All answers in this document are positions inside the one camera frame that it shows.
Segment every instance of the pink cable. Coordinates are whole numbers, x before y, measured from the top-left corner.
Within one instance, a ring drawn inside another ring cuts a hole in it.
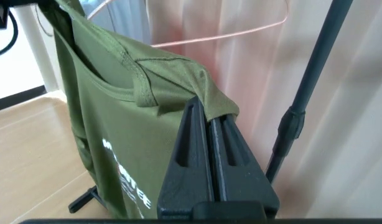
[[[101,9],[103,7],[105,7],[111,1],[114,1],[114,0],[105,0],[103,3],[101,3],[99,6],[97,6],[97,8],[95,10],[93,10],[90,13],[90,15],[87,17],[87,19],[93,18],[99,11],[101,11]],[[250,34],[250,33],[253,33],[253,32],[257,32],[257,31],[261,31],[261,30],[264,30],[264,29],[268,29],[268,28],[271,28],[271,27],[275,27],[275,26],[281,25],[281,24],[283,24],[288,19],[288,15],[289,15],[288,0],[284,0],[284,1],[286,3],[286,14],[285,14],[285,18],[283,20],[279,21],[279,22],[275,22],[275,23],[272,23],[272,24],[269,24],[269,25],[257,27],[257,28],[254,28],[254,29],[246,30],[246,31],[234,32],[232,34],[224,34],[224,35],[217,35],[217,36],[213,36],[213,37],[196,38],[196,39],[191,39],[191,40],[174,41],[174,42],[168,42],[168,43],[163,43],[163,44],[154,44],[154,45],[151,45],[151,46],[152,47],[160,48],[160,47],[171,47],[171,46],[182,45],[182,44],[191,44],[191,43],[197,43],[197,42],[203,42],[203,41],[209,41],[209,40],[218,40],[218,39],[224,39],[224,38],[229,38],[229,37],[235,37],[237,35]]]

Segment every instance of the black metal pole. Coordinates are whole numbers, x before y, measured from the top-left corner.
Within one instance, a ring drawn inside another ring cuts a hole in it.
[[[285,112],[279,124],[273,154],[266,171],[266,177],[270,183],[276,177],[294,140],[299,137],[302,131],[305,108],[352,2],[353,0],[333,0],[330,5],[293,104]]]

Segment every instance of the light wood floor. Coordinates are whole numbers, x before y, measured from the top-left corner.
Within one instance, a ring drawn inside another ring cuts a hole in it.
[[[0,223],[109,218],[95,199],[68,212],[68,204],[92,186],[63,101],[45,95],[0,111]]]

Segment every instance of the wire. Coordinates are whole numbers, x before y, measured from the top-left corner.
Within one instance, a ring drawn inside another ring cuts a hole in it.
[[[16,21],[16,18],[14,18],[14,16],[12,15],[10,10],[9,10],[9,17],[10,17],[10,20],[12,22],[12,29],[13,29],[12,39],[11,39],[10,43],[7,44],[7,46],[5,48],[0,50],[0,55],[4,54],[8,50],[10,50],[12,48],[12,46],[14,46],[14,44],[16,43],[16,41],[18,39],[18,25],[17,25],[17,21]]]
[[[53,37],[53,34],[47,32],[46,29],[44,28],[44,26],[42,25],[42,23],[40,21],[40,18],[39,18],[39,13],[38,13],[38,10],[37,10],[37,5],[35,5],[35,12],[36,12],[37,22],[39,23],[40,28],[42,28],[44,34],[46,34],[48,37]]]
[[[114,1],[114,0],[105,0],[103,3],[101,3],[99,6],[97,6],[97,8],[89,14],[89,16],[87,16],[87,19],[90,20],[91,18],[93,18],[98,12],[100,12],[107,4],[109,4],[112,1]],[[217,36],[213,36],[213,37],[203,37],[203,38],[197,38],[197,39],[191,39],[191,40],[181,40],[181,41],[168,42],[168,43],[163,43],[163,44],[154,44],[151,47],[157,47],[157,48],[159,48],[159,47],[170,47],[170,46],[176,46],[176,45],[182,45],[182,44],[191,44],[191,43],[197,43],[197,42],[203,42],[203,41],[209,41],[209,40],[218,40],[218,39],[223,39],[223,38],[235,37],[237,35],[250,34],[253,32],[257,32],[257,31],[261,31],[264,29],[279,26],[279,25],[283,24],[288,19],[288,15],[289,15],[288,0],[284,0],[284,2],[286,3],[286,14],[285,14],[284,19],[279,21],[279,22],[275,22],[275,23],[272,23],[269,25],[257,27],[254,29],[246,30],[246,31],[234,32],[232,34],[217,35]]]

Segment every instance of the green t-shirt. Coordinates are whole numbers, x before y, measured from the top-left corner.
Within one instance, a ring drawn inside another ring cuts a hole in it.
[[[56,2],[40,7],[82,161],[115,218],[156,218],[186,102],[198,96],[208,120],[238,107],[197,62],[93,25],[78,0]]]

